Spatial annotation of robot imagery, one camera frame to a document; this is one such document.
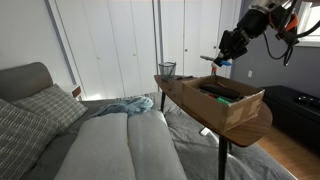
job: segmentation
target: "wooden table top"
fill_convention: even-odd
[[[213,132],[225,137],[228,141],[241,147],[249,146],[261,137],[263,137],[270,129],[272,124],[272,114],[270,109],[265,103],[261,104],[261,108],[257,117],[252,118],[243,124],[236,126],[226,132],[220,133],[216,128],[211,126],[197,114],[192,112],[186,106],[182,104],[182,82],[191,80],[175,80],[171,82],[162,81],[160,75],[154,76],[156,82],[162,91],[175,102],[182,110],[193,117],[196,121],[211,129]]]

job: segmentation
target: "mesh trash can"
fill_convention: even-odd
[[[165,62],[159,64],[161,79],[165,81],[174,80],[176,73],[176,63]]]

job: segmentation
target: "cardboard box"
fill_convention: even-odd
[[[202,84],[220,84],[233,89],[244,98],[231,104],[224,104],[200,92]],[[220,76],[207,76],[183,82],[182,103],[220,132],[225,132],[256,117],[264,90]]]

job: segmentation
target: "blue blanket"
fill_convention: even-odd
[[[90,117],[103,116],[110,113],[127,113],[128,117],[150,111],[153,101],[150,98],[140,96],[134,99],[118,101],[100,107],[100,109]]]

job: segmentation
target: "black ottoman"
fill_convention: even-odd
[[[297,90],[285,86],[263,88],[263,100],[273,114],[273,125],[320,152],[320,109],[296,102],[302,93]]]

